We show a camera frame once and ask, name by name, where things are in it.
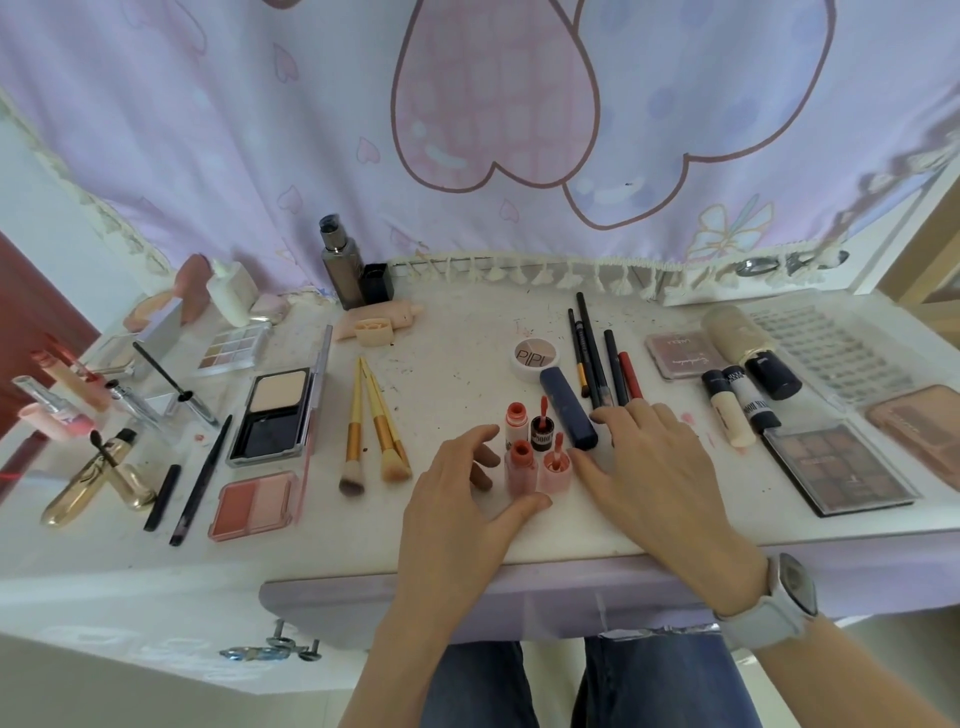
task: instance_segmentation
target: person's right hand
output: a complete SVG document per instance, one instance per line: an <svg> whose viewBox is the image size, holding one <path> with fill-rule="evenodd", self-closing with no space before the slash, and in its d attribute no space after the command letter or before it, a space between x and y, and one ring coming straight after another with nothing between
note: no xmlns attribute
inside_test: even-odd
<svg viewBox="0 0 960 728"><path fill-rule="evenodd" d="M592 418L610 428L615 472L580 450L570 457L604 516L718 614L753 607L766 593L766 558L727 520L713 463L693 429L646 400L600 407Z"/></svg>

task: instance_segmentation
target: watch face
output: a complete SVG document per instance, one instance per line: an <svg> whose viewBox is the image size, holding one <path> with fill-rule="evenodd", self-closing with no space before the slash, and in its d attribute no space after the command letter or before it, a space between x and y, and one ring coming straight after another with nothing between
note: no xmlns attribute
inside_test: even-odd
<svg viewBox="0 0 960 728"><path fill-rule="evenodd" d="M811 617L817 614L817 590L804 565L788 553L780 555L780 583L786 592Z"/></svg>

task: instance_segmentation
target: white smartwatch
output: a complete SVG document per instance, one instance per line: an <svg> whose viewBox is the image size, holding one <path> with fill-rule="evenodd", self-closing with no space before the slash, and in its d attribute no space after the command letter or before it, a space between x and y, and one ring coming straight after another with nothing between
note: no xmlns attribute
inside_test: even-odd
<svg viewBox="0 0 960 728"><path fill-rule="evenodd" d="M770 558L767 588L753 609L733 617L714 614L729 641L750 650L802 637L819 614L817 590L804 565L788 553Z"/></svg>

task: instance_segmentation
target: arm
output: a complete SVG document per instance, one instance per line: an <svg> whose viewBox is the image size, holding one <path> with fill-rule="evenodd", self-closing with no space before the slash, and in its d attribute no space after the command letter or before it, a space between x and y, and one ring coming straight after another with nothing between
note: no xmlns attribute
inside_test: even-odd
<svg viewBox="0 0 960 728"><path fill-rule="evenodd" d="M644 400L598 409L594 419L617 444L616 472L578 450L571 456L604 515L717 614L755 606L767 591L766 557L727 521L713 464L689 425ZM801 639L756 656L804 728L952 725L823 617Z"/></svg>
<svg viewBox="0 0 960 728"><path fill-rule="evenodd" d="M430 679L453 630L503 563L520 528L549 508L543 493L515 500L488 522L470 495L489 490L479 465L500 462L484 443L500 428L482 425L443 443L403 513L396 596L340 721L341 728L416 728Z"/></svg>

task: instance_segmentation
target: blue jeans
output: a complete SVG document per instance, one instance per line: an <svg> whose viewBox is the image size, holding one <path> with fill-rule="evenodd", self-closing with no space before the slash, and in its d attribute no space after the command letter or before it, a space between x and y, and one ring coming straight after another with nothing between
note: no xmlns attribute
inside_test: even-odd
<svg viewBox="0 0 960 728"><path fill-rule="evenodd" d="M586 643L590 728L761 728L719 635ZM420 728L537 725L519 643L446 649Z"/></svg>

